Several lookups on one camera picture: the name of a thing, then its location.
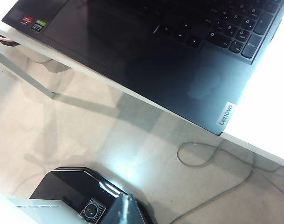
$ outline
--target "enter key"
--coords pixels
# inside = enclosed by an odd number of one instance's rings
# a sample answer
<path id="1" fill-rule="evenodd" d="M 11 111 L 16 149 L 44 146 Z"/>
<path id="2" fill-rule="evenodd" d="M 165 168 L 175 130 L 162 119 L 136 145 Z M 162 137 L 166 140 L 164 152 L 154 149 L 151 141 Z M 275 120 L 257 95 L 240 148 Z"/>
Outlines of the enter key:
<path id="1" fill-rule="evenodd" d="M 247 58 L 252 58 L 259 46 L 259 43 L 261 42 L 261 39 L 262 38 L 260 36 L 252 34 L 252 36 L 250 36 L 248 43 L 243 49 L 242 55 Z"/>

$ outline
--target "cable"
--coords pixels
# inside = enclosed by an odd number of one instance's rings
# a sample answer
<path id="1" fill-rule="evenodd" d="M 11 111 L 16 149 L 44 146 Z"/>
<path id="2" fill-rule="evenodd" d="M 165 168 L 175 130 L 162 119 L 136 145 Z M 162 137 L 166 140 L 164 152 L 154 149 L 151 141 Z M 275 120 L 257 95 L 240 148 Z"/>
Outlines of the cable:
<path id="1" fill-rule="evenodd" d="M 247 162 L 245 160 L 242 160 L 242 159 L 238 158 L 237 156 L 233 155 L 232 153 L 224 150 L 222 148 L 222 146 L 225 144 L 225 142 L 227 142 L 227 141 L 226 140 L 222 140 L 218 147 L 215 147 L 215 146 L 212 146 L 212 145 L 208 145 L 208 144 L 203 144 L 203 143 L 196 143 L 196 142 L 186 142 L 186 143 L 183 143 L 181 146 L 179 146 L 179 148 L 177 150 L 177 153 L 176 153 L 177 159 L 179 160 L 179 162 L 181 164 L 183 164 L 185 166 L 192 167 L 192 168 L 202 168 L 202 167 L 205 167 L 205 166 L 209 165 L 211 163 L 211 161 L 215 158 L 216 154 L 220 150 L 222 150 L 222 151 L 228 153 L 229 155 L 233 156 L 234 158 L 238 159 L 240 162 L 242 162 L 242 163 L 244 163 L 246 165 L 250 165 L 251 166 L 251 170 L 250 170 L 250 173 L 248 174 L 248 176 L 241 183 L 239 183 L 239 184 L 237 184 L 237 185 L 235 185 L 235 186 L 233 186 L 233 187 L 231 187 L 231 188 L 221 192 L 220 194 L 218 194 L 218 195 L 208 199 L 207 201 L 201 203 L 200 205 L 198 205 L 198 206 L 188 210 L 187 212 L 183 213 L 182 215 L 178 216 L 172 222 L 170 222 L 170 224 L 173 224 L 173 223 L 177 222 L 179 219 L 183 218 L 184 216 L 189 215 L 189 214 L 195 212 L 196 210 L 199 210 L 199 209 L 203 208 L 204 206 L 208 205 L 209 203 L 217 200 L 218 198 L 220 198 L 220 197 L 222 197 L 222 196 L 224 196 L 224 195 L 226 195 L 226 194 L 228 194 L 228 193 L 238 189 L 239 187 L 244 185 L 252 177 L 253 172 L 256 172 L 259 175 L 261 175 L 262 177 L 264 177 L 267 181 L 269 181 L 273 186 L 275 186 L 284 195 L 284 192 L 275 183 L 273 183 L 269 178 L 267 178 L 265 175 L 263 175 L 262 173 L 260 173 L 257 170 L 257 169 L 259 169 L 259 170 L 265 171 L 267 173 L 275 173 L 279 169 L 284 168 L 283 166 L 279 166 L 279 167 L 277 167 L 277 168 L 275 168 L 273 170 L 268 170 L 268 169 L 264 169 L 262 167 L 256 166 L 255 153 L 253 153 L 253 162 L 252 163 Z M 192 144 L 192 145 L 195 145 L 195 146 L 206 146 L 206 147 L 214 148 L 215 150 L 212 153 L 212 155 L 208 158 L 208 160 L 206 160 L 204 163 L 199 164 L 199 165 L 192 165 L 192 164 L 185 163 L 179 156 L 180 150 L 187 144 Z"/>

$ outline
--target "laptop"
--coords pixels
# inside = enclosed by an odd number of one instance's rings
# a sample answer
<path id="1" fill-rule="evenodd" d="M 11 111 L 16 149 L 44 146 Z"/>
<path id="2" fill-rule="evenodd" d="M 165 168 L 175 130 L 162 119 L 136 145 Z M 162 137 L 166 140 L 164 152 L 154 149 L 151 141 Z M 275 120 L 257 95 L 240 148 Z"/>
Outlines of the laptop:
<path id="1" fill-rule="evenodd" d="M 220 135 L 284 0 L 19 0 L 3 22 Z"/>

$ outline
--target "floor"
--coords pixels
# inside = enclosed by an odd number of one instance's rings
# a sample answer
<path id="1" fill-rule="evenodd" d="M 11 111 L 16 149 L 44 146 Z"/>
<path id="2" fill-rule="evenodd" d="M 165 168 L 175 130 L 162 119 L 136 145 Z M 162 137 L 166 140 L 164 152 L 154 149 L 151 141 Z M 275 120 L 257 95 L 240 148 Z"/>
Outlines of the floor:
<path id="1" fill-rule="evenodd" d="M 241 182 L 250 167 L 224 152 L 204 168 L 176 158 L 187 141 L 219 145 L 221 139 L 57 62 L 35 63 L 15 48 L 0 51 L 56 92 L 41 94 L 0 65 L 0 192 L 28 198 L 45 173 L 87 166 L 135 194 L 159 224 Z M 224 149 L 250 161 L 230 142 Z M 212 149 L 186 146 L 181 156 L 199 164 Z M 257 156 L 258 165 L 277 164 Z M 265 174 L 284 190 L 284 169 Z M 254 174 L 234 192 L 184 217 L 178 224 L 284 224 L 284 196 Z"/>

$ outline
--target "rtx sticker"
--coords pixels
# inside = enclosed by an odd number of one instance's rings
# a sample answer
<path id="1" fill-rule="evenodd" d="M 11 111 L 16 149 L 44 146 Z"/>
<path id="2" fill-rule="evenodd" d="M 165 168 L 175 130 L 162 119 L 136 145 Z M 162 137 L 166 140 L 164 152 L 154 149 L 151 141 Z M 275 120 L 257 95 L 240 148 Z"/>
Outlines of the rtx sticker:
<path id="1" fill-rule="evenodd" d="M 42 29 L 46 26 L 46 22 L 37 20 L 36 23 L 33 25 L 32 30 L 35 30 L 36 32 L 40 33 Z"/>

